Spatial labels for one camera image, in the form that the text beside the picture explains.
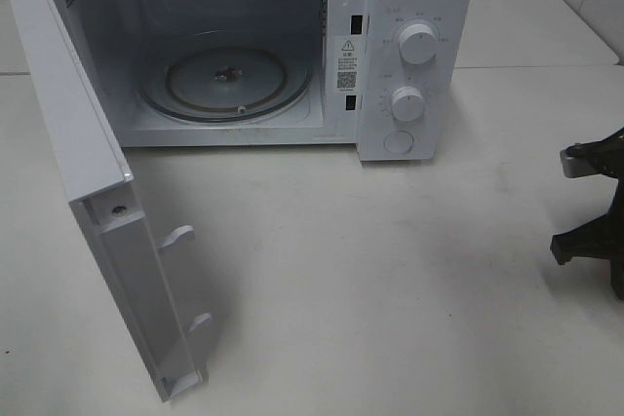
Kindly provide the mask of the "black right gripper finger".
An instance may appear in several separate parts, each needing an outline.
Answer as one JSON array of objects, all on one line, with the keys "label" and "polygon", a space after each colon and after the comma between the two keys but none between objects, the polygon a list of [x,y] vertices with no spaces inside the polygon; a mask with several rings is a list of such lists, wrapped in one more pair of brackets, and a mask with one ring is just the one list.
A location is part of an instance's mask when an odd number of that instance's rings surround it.
[{"label": "black right gripper finger", "polygon": [[571,231],[555,235],[550,244],[559,265],[574,257],[609,262],[610,285],[618,299],[623,298],[623,221],[613,214],[602,215]]},{"label": "black right gripper finger", "polygon": [[623,179],[623,130],[598,141],[575,143],[560,152],[567,178],[601,174]]}]

